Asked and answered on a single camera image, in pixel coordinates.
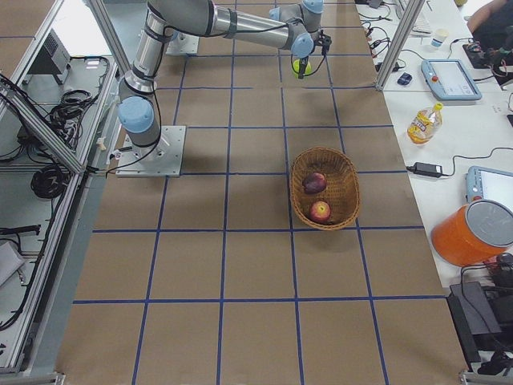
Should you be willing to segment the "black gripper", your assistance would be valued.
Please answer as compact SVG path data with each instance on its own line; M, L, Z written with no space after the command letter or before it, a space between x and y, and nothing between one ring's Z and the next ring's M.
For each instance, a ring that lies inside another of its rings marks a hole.
M306 77L309 68L309 57L317 47L321 48L321 54L326 55L332 44L332 38L323 30L319 30L313 35L310 33L302 33L296 37L296 57L297 60L297 77L303 79Z

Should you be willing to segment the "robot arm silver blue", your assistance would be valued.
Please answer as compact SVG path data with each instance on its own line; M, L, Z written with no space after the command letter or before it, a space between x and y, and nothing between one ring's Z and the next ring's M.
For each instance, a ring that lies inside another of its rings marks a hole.
M149 1L138 50L119 85L118 117L131 140L135 160L164 152L156 76L169 43L180 33L235 39L286 50L297 59L297 77L307 76L317 47L326 55L331 38L321 29L322 1L273 8L268 17L217 6L212 1Z

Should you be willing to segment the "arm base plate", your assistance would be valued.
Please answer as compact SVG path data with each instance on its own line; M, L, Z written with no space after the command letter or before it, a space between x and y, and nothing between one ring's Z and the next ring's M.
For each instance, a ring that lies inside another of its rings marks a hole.
M178 34L168 44L165 52L168 56L197 55L200 38L189 34Z
M119 177L178 177L185 135L185 126L163 126L160 141L155 148L138 148L126 134L123 146L130 149L120 153L115 174Z

